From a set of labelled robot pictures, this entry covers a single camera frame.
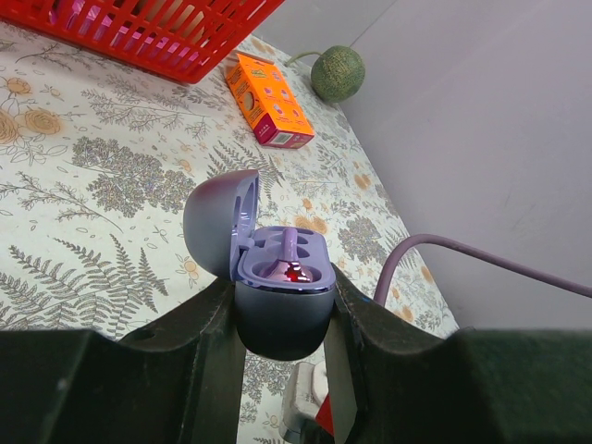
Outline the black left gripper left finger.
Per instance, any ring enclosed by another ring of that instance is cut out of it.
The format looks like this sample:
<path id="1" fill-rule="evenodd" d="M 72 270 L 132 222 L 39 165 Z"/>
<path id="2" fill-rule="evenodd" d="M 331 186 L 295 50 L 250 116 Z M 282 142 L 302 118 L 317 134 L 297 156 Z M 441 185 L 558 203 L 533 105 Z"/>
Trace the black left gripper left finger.
<path id="1" fill-rule="evenodd" d="M 233 443 L 245 349 L 218 279 L 120 340 L 90 329 L 1 336 L 5 443 Z"/>

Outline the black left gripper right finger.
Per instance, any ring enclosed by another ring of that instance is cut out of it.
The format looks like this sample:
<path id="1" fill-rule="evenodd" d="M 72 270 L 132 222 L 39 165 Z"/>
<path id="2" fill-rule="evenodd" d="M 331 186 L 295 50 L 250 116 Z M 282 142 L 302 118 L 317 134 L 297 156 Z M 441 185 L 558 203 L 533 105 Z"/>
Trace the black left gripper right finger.
<path id="1" fill-rule="evenodd" d="M 587 443 L 587 330 L 428 334 L 344 275 L 325 338 L 338 443 Z"/>

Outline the lavender earbud charging case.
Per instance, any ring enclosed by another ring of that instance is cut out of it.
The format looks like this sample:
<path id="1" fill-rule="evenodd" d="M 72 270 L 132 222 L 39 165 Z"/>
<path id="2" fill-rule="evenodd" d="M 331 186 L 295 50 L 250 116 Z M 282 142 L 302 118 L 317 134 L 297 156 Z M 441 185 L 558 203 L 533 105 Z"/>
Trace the lavender earbud charging case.
<path id="1" fill-rule="evenodd" d="M 337 292 L 336 273 L 325 237 L 298 231 L 298 255 L 315 282 L 268 280 L 261 270 L 277 257 L 287 226 L 256 225 L 259 173 L 239 170 L 198 185 L 183 212 L 186 248 L 208 273 L 235 286 L 237 330 L 245 348 L 277 361 L 296 361 L 315 352 L 328 329 Z"/>

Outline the purple metallic earbud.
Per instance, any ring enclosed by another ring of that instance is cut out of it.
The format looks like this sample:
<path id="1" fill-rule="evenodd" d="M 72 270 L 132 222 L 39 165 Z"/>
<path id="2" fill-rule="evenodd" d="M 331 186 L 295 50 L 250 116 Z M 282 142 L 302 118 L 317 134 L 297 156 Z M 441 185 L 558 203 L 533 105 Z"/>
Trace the purple metallic earbud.
<path id="1" fill-rule="evenodd" d="M 276 259 L 263 268 L 259 276 L 279 282 L 298 284 L 315 282 L 313 272 L 300 261 L 297 241 L 298 231 L 295 228 L 285 228 L 281 234 Z"/>

